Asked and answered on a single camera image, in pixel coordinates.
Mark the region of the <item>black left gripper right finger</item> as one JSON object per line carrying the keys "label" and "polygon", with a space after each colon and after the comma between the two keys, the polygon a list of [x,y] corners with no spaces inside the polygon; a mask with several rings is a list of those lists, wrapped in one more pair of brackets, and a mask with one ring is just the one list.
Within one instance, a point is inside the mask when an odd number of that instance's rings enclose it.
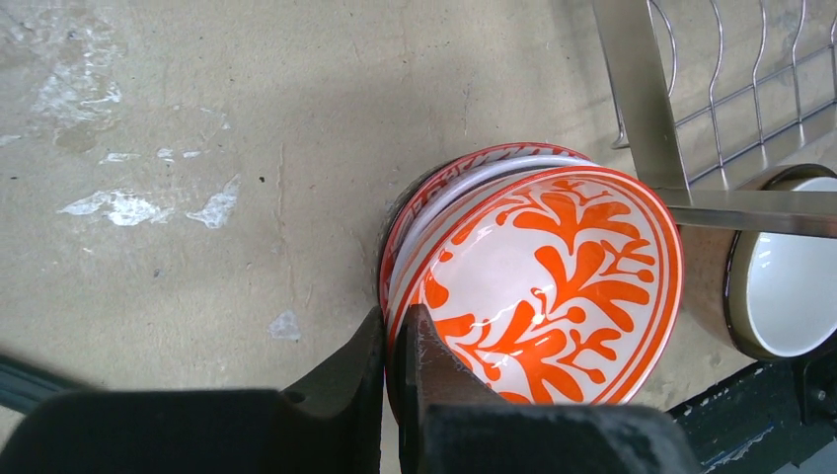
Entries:
{"label": "black left gripper right finger", "polygon": [[405,473],[696,473],[683,431],[636,405],[518,405],[442,343],[425,306],[397,338],[394,381]]}

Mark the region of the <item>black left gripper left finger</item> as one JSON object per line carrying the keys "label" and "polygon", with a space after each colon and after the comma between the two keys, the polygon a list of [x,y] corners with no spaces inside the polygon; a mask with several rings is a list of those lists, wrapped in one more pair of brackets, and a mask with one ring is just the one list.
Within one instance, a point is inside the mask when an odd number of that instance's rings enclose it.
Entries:
{"label": "black left gripper left finger", "polygon": [[385,330],[353,336],[283,390],[96,390],[1,359],[1,404],[22,415],[5,473],[376,473]]}

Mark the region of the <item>white bowl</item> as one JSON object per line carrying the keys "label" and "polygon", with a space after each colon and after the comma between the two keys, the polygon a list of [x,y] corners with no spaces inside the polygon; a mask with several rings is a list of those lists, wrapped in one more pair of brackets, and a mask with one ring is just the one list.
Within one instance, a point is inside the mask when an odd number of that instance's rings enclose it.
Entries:
{"label": "white bowl", "polygon": [[682,225],[684,309],[752,358],[804,356],[836,332],[831,238]]}

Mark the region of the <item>stainless steel dish rack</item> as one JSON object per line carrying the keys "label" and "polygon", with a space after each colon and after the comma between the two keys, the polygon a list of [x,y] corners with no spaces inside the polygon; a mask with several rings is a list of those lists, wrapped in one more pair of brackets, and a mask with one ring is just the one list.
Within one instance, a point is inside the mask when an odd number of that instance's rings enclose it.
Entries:
{"label": "stainless steel dish rack", "polygon": [[680,226],[832,238],[836,198],[754,185],[836,135],[832,1],[596,1],[617,149]]}

